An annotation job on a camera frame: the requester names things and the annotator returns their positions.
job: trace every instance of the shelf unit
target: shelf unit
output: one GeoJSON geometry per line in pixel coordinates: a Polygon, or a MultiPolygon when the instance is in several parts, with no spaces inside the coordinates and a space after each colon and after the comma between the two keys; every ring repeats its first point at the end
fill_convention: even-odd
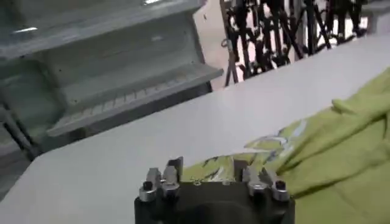
{"type": "Polygon", "coordinates": [[[0,4],[2,98],[38,143],[104,131],[104,122],[170,107],[164,100],[185,91],[200,96],[222,74],[205,64],[193,20],[204,0],[0,4]]]}
{"type": "MultiPolygon", "coordinates": [[[[43,31],[40,30],[39,24],[45,22],[35,21],[38,24],[32,23],[28,27],[33,29],[31,30],[31,36],[20,38],[26,40],[19,40],[18,38],[18,34],[25,35],[25,33],[14,32],[13,35],[10,35],[11,40],[9,43],[4,45],[0,44],[0,58],[3,60],[11,60],[23,55],[33,54],[126,27],[147,23],[166,16],[193,11],[201,6],[202,0],[166,0],[150,5],[140,4],[136,7],[131,5],[112,10],[112,12],[94,18],[85,18],[60,27],[44,29],[43,31]]],[[[80,13],[94,14],[92,13],[93,11],[102,10],[104,7],[105,5],[99,5],[98,7],[88,9],[87,12],[80,13]]]]}

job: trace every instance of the yellow-green fabric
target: yellow-green fabric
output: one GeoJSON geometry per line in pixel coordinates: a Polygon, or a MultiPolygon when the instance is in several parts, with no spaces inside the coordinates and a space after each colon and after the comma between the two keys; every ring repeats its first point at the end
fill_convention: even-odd
{"type": "Polygon", "coordinates": [[[332,104],[246,145],[258,153],[208,159],[183,179],[233,180],[233,161],[246,160],[287,182],[297,224],[390,223],[390,69],[332,104]]]}

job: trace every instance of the white tabletop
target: white tabletop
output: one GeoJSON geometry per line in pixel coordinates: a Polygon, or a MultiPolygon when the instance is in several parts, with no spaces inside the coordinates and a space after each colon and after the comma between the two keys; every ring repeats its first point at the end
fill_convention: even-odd
{"type": "Polygon", "coordinates": [[[349,97],[390,65],[389,40],[360,39],[49,152],[0,203],[0,221],[133,223],[149,167],[245,151],[249,141],[349,97]]]}

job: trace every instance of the screw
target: screw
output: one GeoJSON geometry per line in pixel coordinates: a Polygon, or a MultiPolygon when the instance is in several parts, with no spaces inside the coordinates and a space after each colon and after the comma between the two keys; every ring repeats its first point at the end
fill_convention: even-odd
{"type": "Polygon", "coordinates": [[[275,182],[275,187],[278,190],[284,191],[286,190],[286,183],[284,181],[278,180],[275,182]]]}
{"type": "Polygon", "coordinates": [[[142,186],[144,191],[151,191],[153,188],[153,183],[151,181],[145,181],[142,186]]]}

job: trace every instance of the white shelf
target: white shelf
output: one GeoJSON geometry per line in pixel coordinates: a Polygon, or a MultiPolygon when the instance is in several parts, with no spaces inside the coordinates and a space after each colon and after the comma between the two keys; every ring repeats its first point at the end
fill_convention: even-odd
{"type": "Polygon", "coordinates": [[[196,10],[203,3],[203,0],[161,0],[155,4],[129,7],[96,18],[85,19],[52,31],[40,32],[37,27],[37,34],[31,39],[0,45],[0,58],[10,60],[180,12],[196,10]]]}
{"type": "Polygon", "coordinates": [[[58,136],[97,121],[129,111],[149,102],[162,99],[171,94],[208,82],[222,74],[221,69],[203,64],[190,64],[179,67],[170,74],[178,74],[170,80],[152,85],[145,89],[129,91],[115,98],[106,100],[91,107],[74,111],[65,115],[47,131],[49,136],[58,136]]]}

